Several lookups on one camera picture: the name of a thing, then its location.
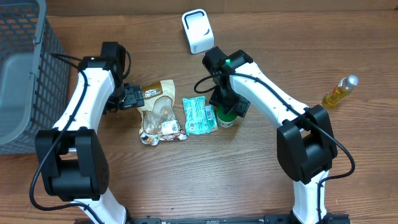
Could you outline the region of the yellow bottle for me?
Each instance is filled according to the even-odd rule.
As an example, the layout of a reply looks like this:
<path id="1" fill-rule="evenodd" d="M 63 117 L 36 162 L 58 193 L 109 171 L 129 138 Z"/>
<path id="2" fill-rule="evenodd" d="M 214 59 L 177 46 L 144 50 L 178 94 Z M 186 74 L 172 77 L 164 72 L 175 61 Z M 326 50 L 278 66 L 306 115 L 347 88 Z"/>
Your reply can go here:
<path id="1" fill-rule="evenodd" d="M 332 109 L 346 96 L 348 96 L 359 83 L 356 75 L 349 75 L 340 80 L 334 89 L 326 94 L 322 100 L 322 105 L 327 109 Z"/>

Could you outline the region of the green lid jar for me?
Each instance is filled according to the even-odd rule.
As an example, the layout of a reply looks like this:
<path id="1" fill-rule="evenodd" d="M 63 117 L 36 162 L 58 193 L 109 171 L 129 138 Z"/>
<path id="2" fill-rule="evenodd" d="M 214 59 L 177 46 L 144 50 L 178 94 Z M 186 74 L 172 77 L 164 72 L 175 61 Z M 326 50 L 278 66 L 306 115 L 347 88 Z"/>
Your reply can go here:
<path id="1" fill-rule="evenodd" d="M 224 113 L 224 108 L 221 105 L 217 106 L 216 118 L 219 126 L 223 128 L 231 127 L 235 123 L 237 117 L 234 111 Z"/>

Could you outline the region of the light blue wipes pack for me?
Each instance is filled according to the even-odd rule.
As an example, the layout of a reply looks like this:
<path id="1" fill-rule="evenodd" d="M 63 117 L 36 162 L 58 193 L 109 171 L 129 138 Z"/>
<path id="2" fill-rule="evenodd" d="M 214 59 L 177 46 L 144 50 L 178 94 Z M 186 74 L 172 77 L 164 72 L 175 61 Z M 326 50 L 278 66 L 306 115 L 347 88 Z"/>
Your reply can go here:
<path id="1" fill-rule="evenodd" d="M 210 127 L 205 111 L 205 96 L 184 98 L 182 102 L 185 112 L 185 129 L 187 135 L 210 133 Z"/>

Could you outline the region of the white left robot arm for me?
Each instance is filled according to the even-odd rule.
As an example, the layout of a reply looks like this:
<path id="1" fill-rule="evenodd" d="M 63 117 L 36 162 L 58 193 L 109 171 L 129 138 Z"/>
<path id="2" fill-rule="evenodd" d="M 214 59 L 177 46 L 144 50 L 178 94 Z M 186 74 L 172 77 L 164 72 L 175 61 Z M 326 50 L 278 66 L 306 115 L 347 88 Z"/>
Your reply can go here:
<path id="1" fill-rule="evenodd" d="M 126 83 L 131 56 L 118 42 L 103 42 L 98 57 L 75 65 L 78 82 L 66 110 L 35 137 L 39 166 L 29 189 L 41 211 L 82 209 L 90 223 L 132 223 L 109 189 L 109 165 L 98 139 L 102 115 L 144 106 L 139 85 Z"/>

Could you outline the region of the teal tissue pack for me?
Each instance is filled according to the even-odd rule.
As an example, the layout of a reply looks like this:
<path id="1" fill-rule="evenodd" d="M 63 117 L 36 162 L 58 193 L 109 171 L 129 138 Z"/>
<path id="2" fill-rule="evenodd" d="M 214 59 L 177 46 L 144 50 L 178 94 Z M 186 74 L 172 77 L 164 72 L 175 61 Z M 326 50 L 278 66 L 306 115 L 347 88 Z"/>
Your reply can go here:
<path id="1" fill-rule="evenodd" d="M 207 116 L 207 120 L 208 120 L 208 125 L 210 127 L 210 131 L 211 132 L 217 131 L 218 123 L 216 120 L 216 115 L 215 115 L 213 107 L 211 105 L 206 105 L 205 111 L 206 111 L 206 116 Z"/>

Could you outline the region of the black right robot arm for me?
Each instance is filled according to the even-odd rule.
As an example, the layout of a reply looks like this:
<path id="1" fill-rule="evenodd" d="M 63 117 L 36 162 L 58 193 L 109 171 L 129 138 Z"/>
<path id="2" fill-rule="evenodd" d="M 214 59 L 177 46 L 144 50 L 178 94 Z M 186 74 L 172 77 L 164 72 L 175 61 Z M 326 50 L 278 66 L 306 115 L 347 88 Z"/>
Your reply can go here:
<path id="1" fill-rule="evenodd" d="M 202 63 L 216 85 L 210 104 L 217 108 L 219 121 L 228 115 L 243 118 L 253 105 L 275 127 L 277 160 L 294 182 L 289 222 L 331 222 L 321 180 L 328 177 L 337 149 L 326 110 L 320 105 L 310 108 L 283 92 L 242 50 L 226 55 L 215 47 Z"/>

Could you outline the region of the brown snack packet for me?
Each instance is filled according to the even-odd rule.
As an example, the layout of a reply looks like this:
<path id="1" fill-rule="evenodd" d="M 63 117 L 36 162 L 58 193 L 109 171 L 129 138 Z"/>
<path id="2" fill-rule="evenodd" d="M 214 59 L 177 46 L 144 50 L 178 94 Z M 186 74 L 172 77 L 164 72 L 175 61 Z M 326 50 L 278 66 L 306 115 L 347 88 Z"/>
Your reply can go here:
<path id="1" fill-rule="evenodd" d="M 173 110 L 175 84 L 173 80 L 161 80 L 142 88 L 144 106 L 141 114 L 140 139 L 143 144 L 158 145 L 161 141 L 184 141 L 187 139 Z"/>

